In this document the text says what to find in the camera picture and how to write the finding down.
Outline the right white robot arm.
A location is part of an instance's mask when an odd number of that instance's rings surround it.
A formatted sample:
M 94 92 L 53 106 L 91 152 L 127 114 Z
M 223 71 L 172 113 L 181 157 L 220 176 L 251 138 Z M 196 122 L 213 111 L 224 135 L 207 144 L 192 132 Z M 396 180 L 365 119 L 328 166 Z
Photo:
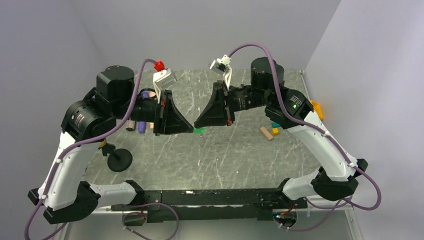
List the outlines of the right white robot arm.
M 297 137 L 320 162 L 319 169 L 297 178 L 285 179 L 276 190 L 276 203 L 288 208 L 300 198 L 313 195 L 337 201 L 354 194 L 357 177 L 366 170 L 364 159 L 340 151 L 329 140 L 329 135 L 312 103 L 298 90 L 285 86 L 284 68 L 276 65 L 277 86 L 274 86 L 267 57 L 254 59 L 250 65 L 250 84 L 230 85 L 230 58 L 212 61 L 210 69 L 223 76 L 213 84 L 211 98 L 194 122 L 196 128 L 230 126 L 235 113 L 264 107 L 265 115 L 281 128 Z

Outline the green key tag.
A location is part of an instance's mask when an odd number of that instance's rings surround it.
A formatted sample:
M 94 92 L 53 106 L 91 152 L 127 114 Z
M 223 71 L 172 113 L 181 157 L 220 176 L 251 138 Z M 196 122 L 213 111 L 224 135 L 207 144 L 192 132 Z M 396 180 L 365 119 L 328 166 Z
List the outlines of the green key tag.
M 200 135 L 200 134 L 203 134 L 203 133 L 205 132 L 205 130 L 206 130 L 206 128 L 205 128 L 205 127 L 199 127 L 199 128 L 196 128 L 196 127 L 195 127 L 195 128 L 193 129 L 193 133 L 194 133 L 194 134 L 199 134 L 199 135 Z

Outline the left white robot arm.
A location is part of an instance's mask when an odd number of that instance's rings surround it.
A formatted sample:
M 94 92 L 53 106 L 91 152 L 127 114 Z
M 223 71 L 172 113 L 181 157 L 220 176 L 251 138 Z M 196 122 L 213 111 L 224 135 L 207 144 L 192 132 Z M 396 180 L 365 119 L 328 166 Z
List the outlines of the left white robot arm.
M 118 129 L 117 120 L 152 122 L 157 136 L 193 132 L 169 90 L 177 81 L 174 71 L 165 68 L 154 73 L 155 97 L 143 97 L 140 79 L 129 67 L 109 66 L 97 75 L 95 87 L 67 109 L 48 176 L 41 187 L 28 193 L 34 204 L 45 207 L 43 216 L 49 224 L 80 221 L 111 205 L 137 210 L 145 202 L 143 188 L 133 180 L 96 185 L 82 179 L 95 151 Z

